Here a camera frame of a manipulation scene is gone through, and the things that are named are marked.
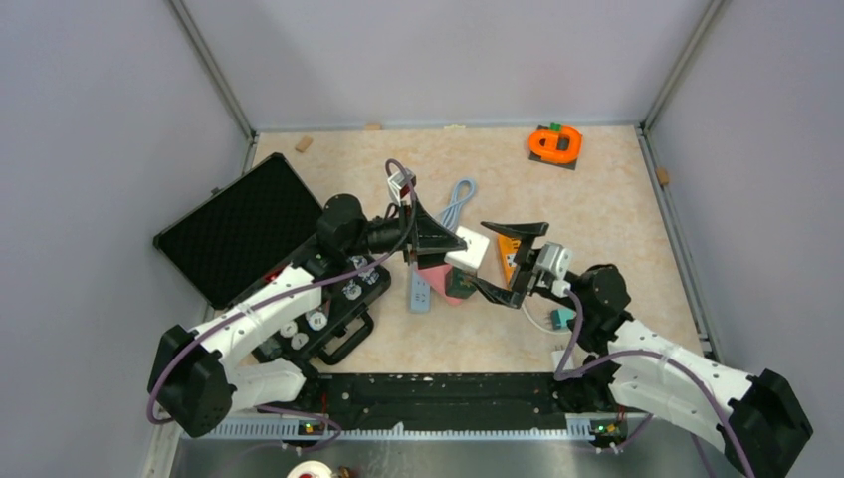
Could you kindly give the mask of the orange power strip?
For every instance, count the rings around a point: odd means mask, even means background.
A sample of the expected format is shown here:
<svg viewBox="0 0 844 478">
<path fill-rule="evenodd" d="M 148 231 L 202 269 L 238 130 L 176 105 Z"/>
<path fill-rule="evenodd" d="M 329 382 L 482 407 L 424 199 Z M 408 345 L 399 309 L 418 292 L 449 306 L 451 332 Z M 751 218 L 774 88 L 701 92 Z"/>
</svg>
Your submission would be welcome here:
<svg viewBox="0 0 844 478">
<path fill-rule="evenodd" d="M 510 281 L 516 268 L 515 257 L 520 245 L 521 241 L 519 239 L 502 234 L 497 236 L 498 254 L 507 287 L 510 286 Z"/>
</svg>

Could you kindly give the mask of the pink triangular power strip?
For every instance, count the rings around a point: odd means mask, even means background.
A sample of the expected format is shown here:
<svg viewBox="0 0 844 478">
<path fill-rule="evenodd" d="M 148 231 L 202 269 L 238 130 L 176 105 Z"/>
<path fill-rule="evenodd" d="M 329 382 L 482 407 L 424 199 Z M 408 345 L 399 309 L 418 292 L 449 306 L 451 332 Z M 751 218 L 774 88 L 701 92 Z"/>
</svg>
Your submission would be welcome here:
<svg viewBox="0 0 844 478">
<path fill-rule="evenodd" d="M 436 267 L 416 270 L 416 273 L 424 280 L 432 290 L 436 291 L 449 305 L 458 306 L 464 302 L 461 298 L 451 297 L 446 293 L 447 276 L 453 267 L 449 264 Z"/>
</svg>

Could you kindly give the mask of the white cube socket adapter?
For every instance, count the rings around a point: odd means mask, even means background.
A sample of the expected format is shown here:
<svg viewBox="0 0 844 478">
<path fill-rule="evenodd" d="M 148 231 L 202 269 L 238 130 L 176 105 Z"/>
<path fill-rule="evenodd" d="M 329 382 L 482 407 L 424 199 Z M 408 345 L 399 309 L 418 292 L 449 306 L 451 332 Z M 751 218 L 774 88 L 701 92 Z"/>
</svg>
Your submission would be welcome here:
<svg viewBox="0 0 844 478">
<path fill-rule="evenodd" d="M 465 242 L 466 248 L 448 252 L 445 256 L 446 263 L 465 272 L 477 274 L 489 249 L 490 239 L 464 226 L 458 226 L 455 233 Z"/>
</svg>

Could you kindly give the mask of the dark green cube adapter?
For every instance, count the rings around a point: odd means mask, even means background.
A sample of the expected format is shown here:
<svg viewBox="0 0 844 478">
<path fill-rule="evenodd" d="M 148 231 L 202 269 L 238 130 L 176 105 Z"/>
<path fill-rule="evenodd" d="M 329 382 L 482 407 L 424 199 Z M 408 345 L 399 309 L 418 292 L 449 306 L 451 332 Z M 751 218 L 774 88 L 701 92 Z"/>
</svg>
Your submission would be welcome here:
<svg viewBox="0 0 844 478">
<path fill-rule="evenodd" d="M 457 267 L 452 267 L 445 275 L 445 295 L 450 298 L 466 300 L 476 291 L 477 274 Z"/>
</svg>

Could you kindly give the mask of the teal cube adapter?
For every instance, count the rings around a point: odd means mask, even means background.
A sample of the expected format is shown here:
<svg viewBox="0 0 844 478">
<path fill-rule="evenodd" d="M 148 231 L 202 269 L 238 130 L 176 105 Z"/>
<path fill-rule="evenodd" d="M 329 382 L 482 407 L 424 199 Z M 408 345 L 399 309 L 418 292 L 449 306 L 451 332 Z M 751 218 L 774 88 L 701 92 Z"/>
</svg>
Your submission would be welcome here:
<svg viewBox="0 0 844 478">
<path fill-rule="evenodd" d="M 575 318 L 575 312 L 568 308 L 560 308 L 551 311 L 548 320 L 554 331 L 561 331 L 568 327 L 568 322 Z"/>
</svg>

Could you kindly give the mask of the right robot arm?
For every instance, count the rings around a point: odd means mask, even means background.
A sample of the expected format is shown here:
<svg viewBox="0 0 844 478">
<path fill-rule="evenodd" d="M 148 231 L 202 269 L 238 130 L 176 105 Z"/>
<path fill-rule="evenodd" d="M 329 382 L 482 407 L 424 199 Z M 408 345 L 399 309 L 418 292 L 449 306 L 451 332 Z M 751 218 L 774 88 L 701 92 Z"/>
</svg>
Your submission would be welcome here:
<svg viewBox="0 0 844 478">
<path fill-rule="evenodd" d="M 569 342 L 555 362 L 557 382 L 583 384 L 597 410 L 638 409 L 707 441 L 745 477 L 788 474 L 813 428 L 785 377 L 731 368 L 654 332 L 628 311 L 631 298 L 616 265 L 573 273 L 568 249 L 550 241 L 534 247 L 547 223 L 483 225 L 520 243 L 507 288 L 475 279 L 489 302 L 518 309 L 538 294 L 574 310 Z"/>
</svg>

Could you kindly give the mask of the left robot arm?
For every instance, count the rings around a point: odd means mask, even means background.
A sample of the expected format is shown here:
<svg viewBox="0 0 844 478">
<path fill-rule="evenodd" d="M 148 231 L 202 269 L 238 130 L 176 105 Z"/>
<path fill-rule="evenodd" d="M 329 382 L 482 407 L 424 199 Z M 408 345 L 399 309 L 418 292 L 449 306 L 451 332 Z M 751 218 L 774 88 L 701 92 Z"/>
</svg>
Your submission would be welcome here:
<svg viewBox="0 0 844 478">
<path fill-rule="evenodd" d="M 192 437 L 212 431 L 230 412 L 284 401 L 315 406 L 319 386 L 285 359 L 242 367 L 241 360 L 300 316 L 318 308 L 323 290 L 344 286 L 396 252 L 409 265 L 441 265 L 467 242 L 432 217 L 414 196 L 392 218 L 365 217 L 359 200 L 338 194 L 315 233 L 270 283 L 224 315 L 192 330 L 174 326 L 156 351 L 147 386 L 148 420 L 176 422 Z"/>
</svg>

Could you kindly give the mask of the white plug adapter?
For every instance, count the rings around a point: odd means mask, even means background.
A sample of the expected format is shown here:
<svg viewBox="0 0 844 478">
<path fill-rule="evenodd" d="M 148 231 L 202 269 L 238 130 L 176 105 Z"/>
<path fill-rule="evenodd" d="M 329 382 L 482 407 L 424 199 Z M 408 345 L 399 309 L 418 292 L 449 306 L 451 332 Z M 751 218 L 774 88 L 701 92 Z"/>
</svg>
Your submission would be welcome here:
<svg viewBox="0 0 844 478">
<path fill-rule="evenodd" d="M 557 371 L 558 369 L 562 369 L 564 371 L 569 371 L 576 369 L 576 365 L 574 363 L 574 354 L 568 356 L 568 359 L 565 361 L 564 365 L 560 365 L 563 356 L 564 350 L 554 350 L 551 352 L 552 370 Z"/>
</svg>

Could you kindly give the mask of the light blue power strip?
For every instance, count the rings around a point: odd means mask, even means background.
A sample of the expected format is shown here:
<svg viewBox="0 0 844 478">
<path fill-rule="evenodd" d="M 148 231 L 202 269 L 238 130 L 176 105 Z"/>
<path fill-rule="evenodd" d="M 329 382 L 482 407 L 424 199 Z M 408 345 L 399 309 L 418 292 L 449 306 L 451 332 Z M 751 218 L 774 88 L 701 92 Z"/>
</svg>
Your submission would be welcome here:
<svg viewBox="0 0 844 478">
<path fill-rule="evenodd" d="M 415 269 L 410 271 L 408 308 L 414 314 L 426 314 L 431 310 L 431 287 Z"/>
</svg>

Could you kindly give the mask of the small wooden block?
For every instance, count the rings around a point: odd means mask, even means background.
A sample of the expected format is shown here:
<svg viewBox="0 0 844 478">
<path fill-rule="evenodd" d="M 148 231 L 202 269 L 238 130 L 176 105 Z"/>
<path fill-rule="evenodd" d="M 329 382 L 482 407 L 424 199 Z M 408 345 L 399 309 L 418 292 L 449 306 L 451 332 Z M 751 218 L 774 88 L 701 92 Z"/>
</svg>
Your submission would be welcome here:
<svg viewBox="0 0 844 478">
<path fill-rule="evenodd" d="M 303 135 L 295 145 L 295 151 L 305 153 L 313 144 L 314 139 L 309 135 Z"/>
</svg>

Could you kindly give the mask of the wooden block at right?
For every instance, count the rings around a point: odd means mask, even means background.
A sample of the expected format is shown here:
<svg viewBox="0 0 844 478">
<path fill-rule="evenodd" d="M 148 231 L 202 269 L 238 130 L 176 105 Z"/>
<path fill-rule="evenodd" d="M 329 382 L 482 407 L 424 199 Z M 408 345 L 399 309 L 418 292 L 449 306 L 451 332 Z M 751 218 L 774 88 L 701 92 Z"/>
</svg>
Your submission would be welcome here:
<svg viewBox="0 0 844 478">
<path fill-rule="evenodd" d="M 665 187 L 670 183 L 670 174 L 665 167 L 657 167 L 655 169 L 655 175 L 660 187 Z"/>
</svg>

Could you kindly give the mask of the black poker chip case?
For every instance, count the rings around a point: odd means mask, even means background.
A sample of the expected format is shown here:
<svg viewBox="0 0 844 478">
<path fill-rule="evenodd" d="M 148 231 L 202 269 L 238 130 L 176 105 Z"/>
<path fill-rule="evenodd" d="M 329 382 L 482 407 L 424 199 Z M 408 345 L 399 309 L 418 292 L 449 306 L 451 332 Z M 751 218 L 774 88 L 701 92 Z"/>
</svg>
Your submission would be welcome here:
<svg viewBox="0 0 844 478">
<path fill-rule="evenodd" d="M 261 290 L 315 233 L 322 207 L 285 157 L 275 152 L 242 178 L 153 237 L 162 253 L 216 310 Z M 369 306 L 391 286 L 369 255 L 350 259 L 358 275 L 322 290 L 320 306 L 253 349 L 259 362 L 284 358 L 327 365 L 346 359 L 374 330 Z"/>
</svg>

